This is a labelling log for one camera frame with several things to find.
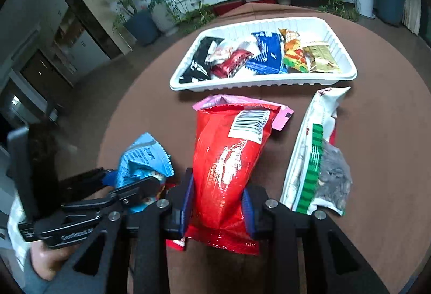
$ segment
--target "screw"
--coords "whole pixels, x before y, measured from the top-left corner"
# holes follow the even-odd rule
[[[324,212],[323,210],[316,210],[314,212],[314,216],[317,220],[323,220],[326,219],[326,212]]]
[[[267,199],[265,205],[268,208],[275,208],[279,203],[275,199]]]
[[[169,201],[167,199],[159,199],[156,203],[159,208],[164,208],[169,205]]]
[[[108,215],[109,220],[117,221],[121,217],[121,214],[118,211],[110,212]]]

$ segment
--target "barcode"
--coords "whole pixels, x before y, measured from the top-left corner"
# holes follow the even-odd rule
[[[228,136],[262,144],[263,127],[268,122],[269,113],[269,110],[242,110],[235,117]]]

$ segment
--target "white plastic tray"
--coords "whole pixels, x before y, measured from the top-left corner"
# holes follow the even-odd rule
[[[235,39],[250,35],[254,32],[271,31],[279,32],[279,28],[286,28],[297,31],[300,34],[302,43],[313,41],[325,41],[329,43],[331,54],[338,66],[341,74],[325,73],[304,73],[304,74],[270,74],[270,75],[251,75],[247,77],[232,77],[225,79],[212,79],[201,82],[191,82],[180,84],[180,76],[191,64],[192,57],[205,36],[222,37],[223,39]],[[262,86],[262,85],[293,85],[293,84],[322,84],[332,85],[337,81],[349,81],[356,78],[358,71],[344,48],[326,21],[316,17],[297,17],[297,18],[272,18],[259,21],[242,22],[229,24],[227,26],[207,29],[200,33],[194,43],[190,46],[181,63],[175,70],[169,81],[169,86],[174,91],[191,90],[203,91],[223,88],[240,88],[243,86]]]

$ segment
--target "round table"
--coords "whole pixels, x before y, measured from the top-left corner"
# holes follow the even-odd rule
[[[431,95],[410,63],[389,43],[348,20],[308,9],[247,4],[209,27],[247,20],[316,16],[328,22],[358,69],[338,110],[336,146],[350,165],[353,186],[343,217],[331,216],[371,264],[392,294],[424,259],[431,235],[427,201]],[[100,146],[98,164],[115,168],[121,153],[148,131],[172,156],[175,172],[192,166],[196,112],[191,105],[211,94],[244,95],[283,103],[295,113],[273,131],[251,180],[278,199],[305,110],[325,86],[283,85],[206,92],[174,92],[169,79],[198,31],[158,57],[119,102]],[[229,253],[189,242],[168,251],[171,292],[262,293],[263,257]]]

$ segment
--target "red snack bag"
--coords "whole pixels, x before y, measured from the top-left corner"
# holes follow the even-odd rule
[[[212,72],[219,78],[231,78],[251,57],[253,54],[247,50],[235,50],[222,64],[215,65]]]
[[[241,254],[258,254],[241,211],[243,190],[280,107],[223,104],[197,112],[195,200],[186,237]]]

